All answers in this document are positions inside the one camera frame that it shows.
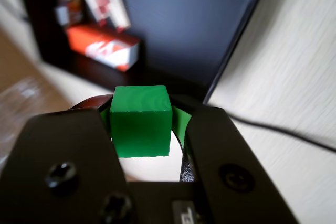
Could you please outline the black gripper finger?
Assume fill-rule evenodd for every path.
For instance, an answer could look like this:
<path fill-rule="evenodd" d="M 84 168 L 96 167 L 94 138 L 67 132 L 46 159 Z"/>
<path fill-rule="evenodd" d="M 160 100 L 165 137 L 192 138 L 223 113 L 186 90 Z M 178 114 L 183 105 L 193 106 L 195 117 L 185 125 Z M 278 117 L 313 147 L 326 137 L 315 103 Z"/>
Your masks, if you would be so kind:
<path fill-rule="evenodd" d="M 191 115 L 185 149 L 206 223 L 297 223 L 275 184 L 224 109 L 186 95 L 171 104 Z"/>
<path fill-rule="evenodd" d="M 102 111 L 110 95 L 32 117 L 1 174 L 1 223 L 136 223 Z"/>

